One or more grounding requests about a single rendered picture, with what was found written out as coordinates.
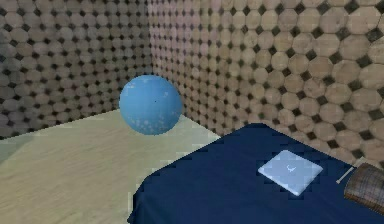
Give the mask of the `large blue ball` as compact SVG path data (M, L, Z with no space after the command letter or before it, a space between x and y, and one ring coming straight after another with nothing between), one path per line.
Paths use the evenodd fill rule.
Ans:
M177 89L156 75L141 75L129 81L119 97L123 120L134 131L160 135L179 121L182 101Z

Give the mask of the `dark blue bed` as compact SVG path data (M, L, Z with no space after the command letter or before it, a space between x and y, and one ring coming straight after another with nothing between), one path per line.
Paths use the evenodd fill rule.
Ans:
M282 150L323 167L298 197L258 173ZM253 123L146 177L129 224L384 224L347 200L336 180L349 165Z

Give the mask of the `silver closed laptop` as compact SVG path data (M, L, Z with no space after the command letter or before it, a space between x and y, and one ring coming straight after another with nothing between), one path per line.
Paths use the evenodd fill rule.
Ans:
M300 196L323 168L288 150L283 150L258 172L295 196Z

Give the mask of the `thin pale stick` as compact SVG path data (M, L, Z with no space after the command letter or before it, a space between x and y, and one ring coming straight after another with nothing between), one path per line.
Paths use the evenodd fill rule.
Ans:
M342 180L349 174L351 173L353 170L355 169L355 167L350 167L339 179L336 180L336 183L337 184L340 184L342 182Z

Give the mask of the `brown plaid pillow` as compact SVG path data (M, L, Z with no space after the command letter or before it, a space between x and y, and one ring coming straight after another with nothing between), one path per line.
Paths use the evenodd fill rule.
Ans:
M361 164L347 181L344 198L384 216L384 170Z

